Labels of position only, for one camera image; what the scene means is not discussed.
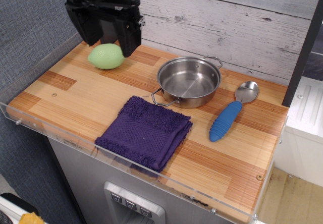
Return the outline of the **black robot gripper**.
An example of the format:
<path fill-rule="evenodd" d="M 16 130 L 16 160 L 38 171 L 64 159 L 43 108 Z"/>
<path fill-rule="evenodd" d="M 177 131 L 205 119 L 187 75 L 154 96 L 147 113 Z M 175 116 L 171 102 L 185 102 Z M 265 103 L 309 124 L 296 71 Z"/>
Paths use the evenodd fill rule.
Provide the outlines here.
<path fill-rule="evenodd" d="M 140 0 L 66 0 L 67 13 L 82 39 L 94 45 L 103 36 L 100 20 L 115 21 L 117 39 L 124 57 L 141 45 L 144 19 Z"/>

